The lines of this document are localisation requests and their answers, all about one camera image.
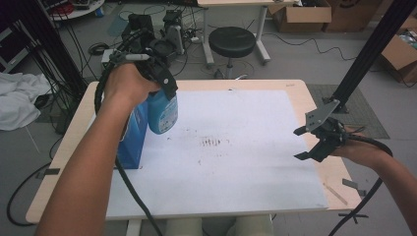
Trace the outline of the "large closed cardboard box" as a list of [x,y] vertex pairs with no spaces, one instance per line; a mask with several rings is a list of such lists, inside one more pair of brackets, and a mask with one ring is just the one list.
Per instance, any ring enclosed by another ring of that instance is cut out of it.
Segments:
[[373,19],[383,0],[326,0],[331,6],[331,22],[324,32],[362,31]]

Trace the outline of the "brown cardboard box with contents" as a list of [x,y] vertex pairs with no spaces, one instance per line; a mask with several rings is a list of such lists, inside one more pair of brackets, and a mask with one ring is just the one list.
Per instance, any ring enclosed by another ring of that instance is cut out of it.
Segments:
[[417,83],[417,16],[410,16],[382,52],[398,82]]

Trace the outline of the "black metal stand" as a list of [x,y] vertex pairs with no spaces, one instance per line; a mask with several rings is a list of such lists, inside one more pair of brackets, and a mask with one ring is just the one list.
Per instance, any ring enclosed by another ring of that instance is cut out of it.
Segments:
[[416,7],[417,0],[393,0],[343,80],[328,99],[326,106],[330,105],[331,113],[340,111],[345,106],[350,95]]

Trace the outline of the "white table mat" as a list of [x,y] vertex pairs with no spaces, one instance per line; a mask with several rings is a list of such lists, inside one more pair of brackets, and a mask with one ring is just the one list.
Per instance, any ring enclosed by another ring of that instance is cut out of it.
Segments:
[[294,135],[284,90],[180,91],[167,133],[146,134],[127,175],[155,218],[328,208],[322,182]]

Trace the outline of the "white cloth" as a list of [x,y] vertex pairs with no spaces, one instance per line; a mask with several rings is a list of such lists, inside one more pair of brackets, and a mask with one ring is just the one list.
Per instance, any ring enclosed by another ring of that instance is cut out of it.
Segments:
[[13,131],[33,122],[40,111],[35,101],[51,93],[43,74],[0,73],[0,131]]

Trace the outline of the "person's right leg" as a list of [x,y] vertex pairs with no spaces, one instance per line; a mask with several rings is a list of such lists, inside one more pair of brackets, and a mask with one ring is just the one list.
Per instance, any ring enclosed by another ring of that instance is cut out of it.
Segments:
[[239,216],[234,236],[273,236],[273,224],[269,214]]

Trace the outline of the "blue bottle with white cap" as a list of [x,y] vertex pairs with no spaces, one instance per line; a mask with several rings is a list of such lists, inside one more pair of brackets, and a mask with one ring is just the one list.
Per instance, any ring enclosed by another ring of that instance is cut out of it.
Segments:
[[169,131],[178,119],[177,96],[168,99],[163,90],[147,98],[149,107],[149,128],[158,135]]

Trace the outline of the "person's left hand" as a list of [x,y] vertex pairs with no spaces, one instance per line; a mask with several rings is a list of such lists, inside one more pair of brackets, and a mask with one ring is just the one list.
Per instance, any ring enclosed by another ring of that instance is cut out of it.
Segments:
[[104,99],[135,106],[145,101],[150,92],[159,90],[157,83],[143,77],[133,63],[127,63],[110,73],[104,89]]

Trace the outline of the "person's left leg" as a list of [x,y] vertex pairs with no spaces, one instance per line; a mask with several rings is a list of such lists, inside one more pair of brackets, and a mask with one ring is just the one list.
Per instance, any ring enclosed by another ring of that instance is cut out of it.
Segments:
[[201,218],[168,219],[165,236],[203,236]]

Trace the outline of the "person's right hand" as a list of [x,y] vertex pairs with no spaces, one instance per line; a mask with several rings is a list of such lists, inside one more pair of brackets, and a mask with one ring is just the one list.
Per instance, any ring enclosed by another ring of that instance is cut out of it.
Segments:
[[333,156],[345,157],[357,164],[374,168],[377,162],[386,155],[379,147],[356,140],[348,140],[341,147],[337,147]]

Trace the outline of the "grey computer tower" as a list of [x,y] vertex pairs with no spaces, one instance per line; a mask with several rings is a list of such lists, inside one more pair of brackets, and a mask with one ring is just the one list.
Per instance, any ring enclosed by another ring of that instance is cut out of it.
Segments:
[[167,10],[162,20],[166,30],[171,27],[178,27],[179,29],[183,27],[181,10]]

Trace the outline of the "dark grey floor mat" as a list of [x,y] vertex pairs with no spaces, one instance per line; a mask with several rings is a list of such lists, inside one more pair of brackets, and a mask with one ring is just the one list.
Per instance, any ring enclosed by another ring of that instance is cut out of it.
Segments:
[[[324,100],[332,96],[337,85],[308,84],[307,88],[317,107],[324,104]],[[374,110],[358,88],[353,91],[344,108],[331,115],[346,126],[364,127],[363,134],[373,139],[388,139],[389,135],[375,114]]]

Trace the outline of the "open brown cardboard box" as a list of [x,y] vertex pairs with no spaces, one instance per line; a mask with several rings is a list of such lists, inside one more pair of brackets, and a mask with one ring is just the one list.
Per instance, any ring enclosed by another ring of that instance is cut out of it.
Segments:
[[268,12],[278,32],[318,32],[331,22],[331,6],[326,0],[270,5]]

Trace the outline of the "round white table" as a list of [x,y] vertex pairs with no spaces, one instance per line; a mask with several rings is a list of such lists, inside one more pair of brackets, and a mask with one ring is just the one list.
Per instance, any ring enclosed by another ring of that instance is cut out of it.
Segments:
[[104,16],[104,0],[81,0],[85,4],[73,4],[74,1],[68,0],[66,3],[51,8],[49,10],[50,19],[53,21],[65,21],[88,14],[95,14],[99,18]]

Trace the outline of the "person's leg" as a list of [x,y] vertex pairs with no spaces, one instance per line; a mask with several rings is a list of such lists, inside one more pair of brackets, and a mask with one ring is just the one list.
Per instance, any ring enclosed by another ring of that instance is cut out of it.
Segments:
[[201,218],[168,219],[165,236],[203,236]]
[[234,236],[273,236],[273,224],[269,214],[239,216]]

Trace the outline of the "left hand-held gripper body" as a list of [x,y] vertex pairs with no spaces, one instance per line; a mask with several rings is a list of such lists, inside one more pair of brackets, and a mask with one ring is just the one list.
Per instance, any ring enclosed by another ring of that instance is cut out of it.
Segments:
[[110,55],[110,61],[114,65],[134,63],[145,78],[156,82],[153,73],[155,63],[161,62],[169,70],[170,61],[176,55],[175,46],[166,39],[155,38],[149,47],[141,47],[139,36],[137,31],[127,41],[122,40]]

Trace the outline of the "black computer tower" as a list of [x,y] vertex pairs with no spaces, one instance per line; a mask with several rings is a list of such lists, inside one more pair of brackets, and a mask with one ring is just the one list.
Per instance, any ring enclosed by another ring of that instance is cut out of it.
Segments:
[[141,47],[149,47],[150,43],[155,39],[150,15],[130,14],[128,16],[128,24],[121,34],[122,40],[127,41],[137,31],[140,33],[139,42]]

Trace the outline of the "white desk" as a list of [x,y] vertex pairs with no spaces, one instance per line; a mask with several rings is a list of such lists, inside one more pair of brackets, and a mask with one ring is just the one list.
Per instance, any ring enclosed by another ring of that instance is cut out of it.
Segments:
[[265,20],[269,5],[277,5],[287,7],[299,0],[197,0],[198,5],[203,8],[203,36],[202,46],[206,57],[206,64],[210,67],[214,65],[211,49],[209,48],[209,15],[210,7],[230,7],[230,6],[259,6],[260,12],[258,16],[258,26],[255,33],[256,48],[261,54],[261,62],[266,64],[270,61],[268,52],[262,42],[262,35],[264,32]]

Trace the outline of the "blue cardboard box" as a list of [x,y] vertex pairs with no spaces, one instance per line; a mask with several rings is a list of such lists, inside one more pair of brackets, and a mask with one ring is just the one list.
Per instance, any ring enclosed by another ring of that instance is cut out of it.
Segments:
[[125,133],[119,142],[117,156],[125,169],[139,168],[148,123],[148,103],[145,101],[131,112]]

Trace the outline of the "black round stool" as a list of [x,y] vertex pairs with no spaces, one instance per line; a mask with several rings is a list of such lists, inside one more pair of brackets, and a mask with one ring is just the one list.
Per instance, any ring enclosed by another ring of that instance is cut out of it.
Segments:
[[215,72],[217,78],[231,79],[233,74],[233,59],[243,58],[254,51],[255,36],[247,29],[238,27],[222,27],[213,30],[208,36],[209,48],[227,59],[225,72]]

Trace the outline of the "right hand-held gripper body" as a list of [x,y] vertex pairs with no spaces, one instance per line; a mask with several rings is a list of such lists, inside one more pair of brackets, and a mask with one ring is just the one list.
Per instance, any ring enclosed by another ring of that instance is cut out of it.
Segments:
[[316,108],[305,114],[306,124],[305,130],[307,133],[315,135],[318,139],[325,138],[339,138],[343,127],[341,123],[330,115],[339,106],[340,101],[334,99],[319,108]]

